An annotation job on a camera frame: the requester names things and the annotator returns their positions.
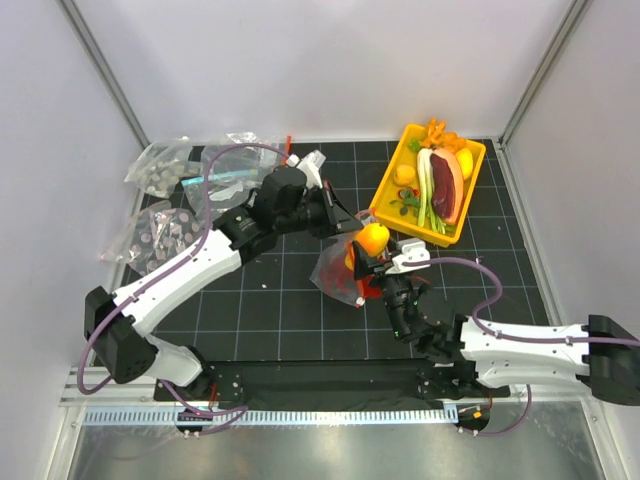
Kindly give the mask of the orange toy pumpkin slice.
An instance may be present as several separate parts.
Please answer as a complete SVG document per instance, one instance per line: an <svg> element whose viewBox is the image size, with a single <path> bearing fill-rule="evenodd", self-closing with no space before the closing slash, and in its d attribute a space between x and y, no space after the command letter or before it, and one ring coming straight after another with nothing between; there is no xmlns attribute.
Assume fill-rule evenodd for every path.
<svg viewBox="0 0 640 480"><path fill-rule="evenodd" d="M386 249L390 239L388 228L378 222L369 223L355 234L353 241L357 242L370 257L377 257Z"/></svg>

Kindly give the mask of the red toy lobster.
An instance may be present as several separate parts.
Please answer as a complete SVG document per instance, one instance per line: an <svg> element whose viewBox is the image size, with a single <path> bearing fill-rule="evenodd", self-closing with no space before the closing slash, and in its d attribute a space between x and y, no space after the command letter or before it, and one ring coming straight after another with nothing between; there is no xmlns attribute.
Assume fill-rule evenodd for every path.
<svg viewBox="0 0 640 480"><path fill-rule="evenodd" d="M365 292L362 293L350 270L339 256L320 259L315 270L316 286L329 297L342 303L359 308L369 299L380 299L382 291L370 284L372 277L366 280Z"/></svg>

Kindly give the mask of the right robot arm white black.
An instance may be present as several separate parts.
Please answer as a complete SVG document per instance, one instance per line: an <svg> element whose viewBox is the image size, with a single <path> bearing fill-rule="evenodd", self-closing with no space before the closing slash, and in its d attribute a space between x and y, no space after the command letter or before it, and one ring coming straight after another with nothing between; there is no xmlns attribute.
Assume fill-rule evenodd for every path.
<svg viewBox="0 0 640 480"><path fill-rule="evenodd" d="M373 256L351 243L353 274L381 292L396 340L413 343L433 364L460 364L450 372L453 389L463 396L513 384L584 385L603 402L639 403L639 341L606 315L592 314L584 324L536 326L481 320L481 310L504 291L485 266L458 257L431 258L420 240L406 240L389 257ZM436 264L475 269L495 292L468 316L438 317L420 308L427 286L417 287L414 271Z"/></svg>

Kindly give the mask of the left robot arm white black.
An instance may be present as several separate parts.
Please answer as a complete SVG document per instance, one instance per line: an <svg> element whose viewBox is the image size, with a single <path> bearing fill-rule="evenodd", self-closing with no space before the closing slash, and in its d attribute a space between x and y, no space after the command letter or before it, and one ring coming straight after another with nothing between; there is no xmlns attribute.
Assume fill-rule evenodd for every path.
<svg viewBox="0 0 640 480"><path fill-rule="evenodd" d="M247 201L154 272L113 293L92 290L85 299L87 340L116 383L150 375L200 400L212 386L205 360L192 348L155 337L156 327L197 291L273 249L284 234L306 231L324 239L361 227L328 182L278 167Z"/></svg>

